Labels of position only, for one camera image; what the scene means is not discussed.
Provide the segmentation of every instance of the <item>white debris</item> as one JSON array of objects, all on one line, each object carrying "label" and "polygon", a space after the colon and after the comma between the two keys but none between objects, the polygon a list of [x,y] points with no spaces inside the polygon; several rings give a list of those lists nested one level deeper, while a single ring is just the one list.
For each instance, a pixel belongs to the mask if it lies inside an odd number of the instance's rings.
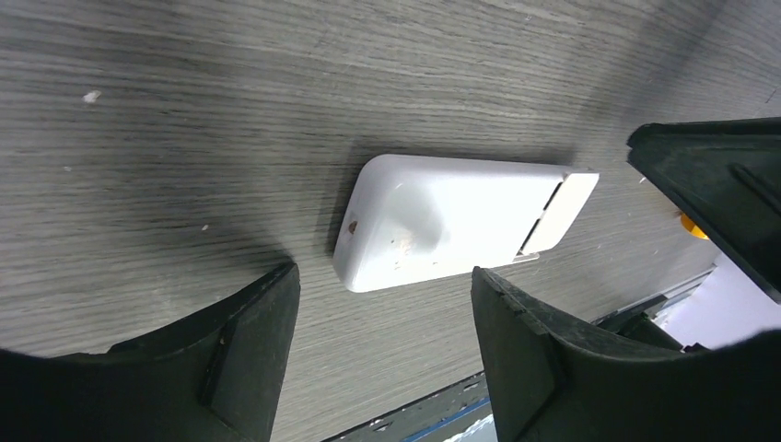
[{"label": "white debris", "polygon": [[494,427],[494,415],[489,414],[484,419],[481,419],[474,424],[470,425],[463,433],[459,433],[445,442],[462,442],[465,440],[496,440],[496,433]]},{"label": "white debris", "polygon": [[94,103],[95,101],[98,101],[98,97],[100,97],[100,91],[99,90],[92,90],[88,92],[84,97],[81,99],[84,100],[85,103]]}]

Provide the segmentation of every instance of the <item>white device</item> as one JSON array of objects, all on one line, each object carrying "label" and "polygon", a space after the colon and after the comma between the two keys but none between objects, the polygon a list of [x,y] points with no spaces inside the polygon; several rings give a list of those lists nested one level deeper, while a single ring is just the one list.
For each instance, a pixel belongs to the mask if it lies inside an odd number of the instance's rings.
[{"label": "white device", "polygon": [[598,179],[543,164],[372,158],[350,196],[333,268],[361,293],[536,258],[561,240]]}]

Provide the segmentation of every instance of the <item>wooden table surface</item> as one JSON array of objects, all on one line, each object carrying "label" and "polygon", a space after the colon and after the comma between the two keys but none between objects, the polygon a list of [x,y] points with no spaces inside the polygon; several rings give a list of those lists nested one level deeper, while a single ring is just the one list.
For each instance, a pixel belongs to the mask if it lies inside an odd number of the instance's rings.
[{"label": "wooden table surface", "polygon": [[600,172],[556,249],[499,271],[592,319],[712,261],[624,142],[644,122],[778,115],[779,27],[769,1],[4,2],[0,345],[105,351],[292,257],[274,441],[336,434],[481,369],[469,275],[337,281],[363,164]]}]

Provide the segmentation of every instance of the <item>white surface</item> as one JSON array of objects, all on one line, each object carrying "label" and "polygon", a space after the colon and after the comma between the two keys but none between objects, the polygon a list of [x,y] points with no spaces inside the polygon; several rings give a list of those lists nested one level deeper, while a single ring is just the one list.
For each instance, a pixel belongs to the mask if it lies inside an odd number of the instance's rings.
[{"label": "white surface", "polygon": [[781,306],[773,302],[725,255],[694,293],[654,320],[679,343],[718,348],[781,328]]},{"label": "white surface", "polygon": [[[349,290],[367,292],[467,273],[475,265],[510,264],[573,172],[540,164],[375,157],[350,197],[334,270]],[[595,181],[597,175],[590,175]],[[557,223],[550,217],[554,236],[560,239],[572,219]]]},{"label": "white surface", "polygon": [[540,224],[523,245],[522,252],[536,253],[552,249],[558,244],[599,180],[600,176],[596,173],[576,172],[567,175],[542,214]]},{"label": "white surface", "polygon": [[486,416],[470,425],[463,433],[448,438],[444,442],[496,442],[494,415]]}]

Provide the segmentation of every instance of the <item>orange object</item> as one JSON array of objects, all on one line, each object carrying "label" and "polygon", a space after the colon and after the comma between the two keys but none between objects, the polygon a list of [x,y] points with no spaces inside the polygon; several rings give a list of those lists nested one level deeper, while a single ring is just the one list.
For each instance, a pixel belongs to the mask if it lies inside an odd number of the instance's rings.
[{"label": "orange object", "polygon": [[700,239],[708,239],[705,232],[700,227],[698,227],[694,221],[692,221],[692,218],[686,216],[686,214],[681,214],[681,225],[686,229],[687,232],[691,233],[692,236],[698,237]]}]

